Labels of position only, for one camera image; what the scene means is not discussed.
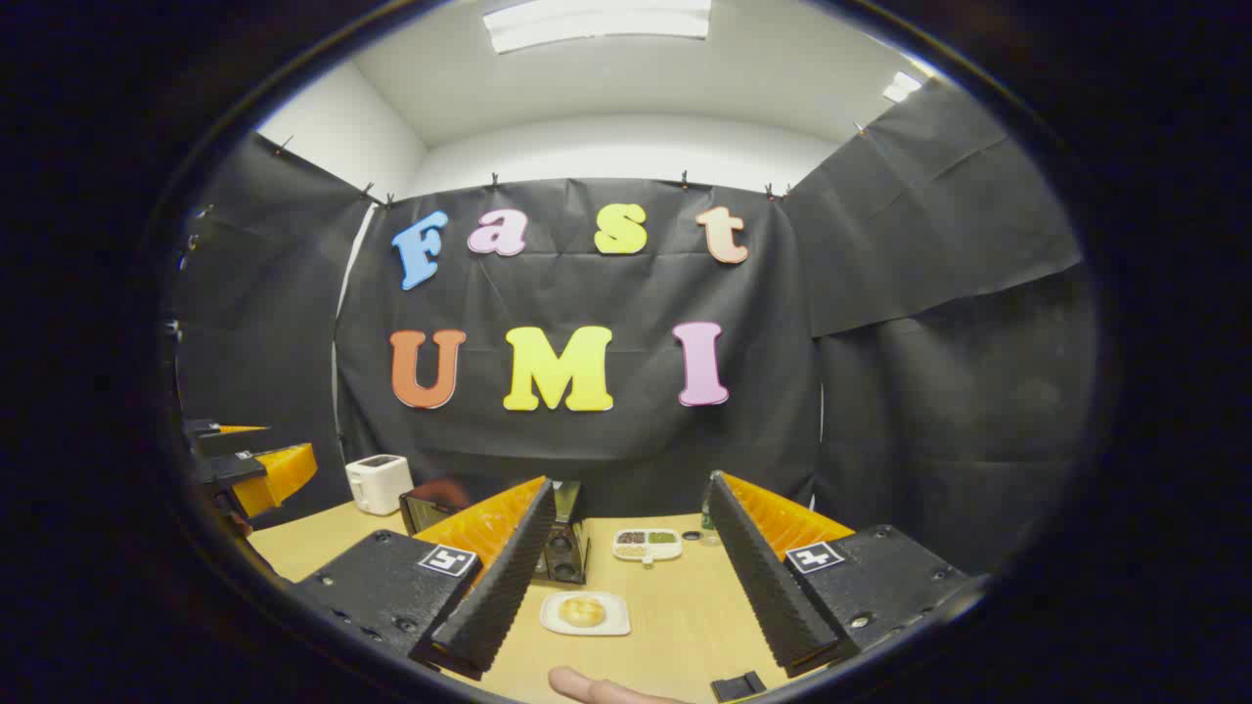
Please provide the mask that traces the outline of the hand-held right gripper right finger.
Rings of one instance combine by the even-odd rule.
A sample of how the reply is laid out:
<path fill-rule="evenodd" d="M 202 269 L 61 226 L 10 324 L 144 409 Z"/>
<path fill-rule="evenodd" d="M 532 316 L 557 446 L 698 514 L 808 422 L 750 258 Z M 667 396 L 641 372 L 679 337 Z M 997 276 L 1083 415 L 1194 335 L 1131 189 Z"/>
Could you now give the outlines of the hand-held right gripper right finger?
<path fill-rule="evenodd" d="M 788 676 L 901 638 L 979 585 L 896 527 L 853 530 L 721 471 L 707 519 Z"/>

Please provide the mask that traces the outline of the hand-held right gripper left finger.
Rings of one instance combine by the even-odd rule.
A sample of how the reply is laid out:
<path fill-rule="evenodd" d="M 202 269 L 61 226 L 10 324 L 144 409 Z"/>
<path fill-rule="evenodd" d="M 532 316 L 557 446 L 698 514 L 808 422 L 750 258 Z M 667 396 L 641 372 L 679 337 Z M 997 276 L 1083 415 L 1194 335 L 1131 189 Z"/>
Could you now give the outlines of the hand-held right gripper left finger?
<path fill-rule="evenodd" d="M 293 593 L 364 646 L 480 679 L 513 628 L 555 519 L 555 485 L 538 476 L 412 536 L 373 531 Z"/>

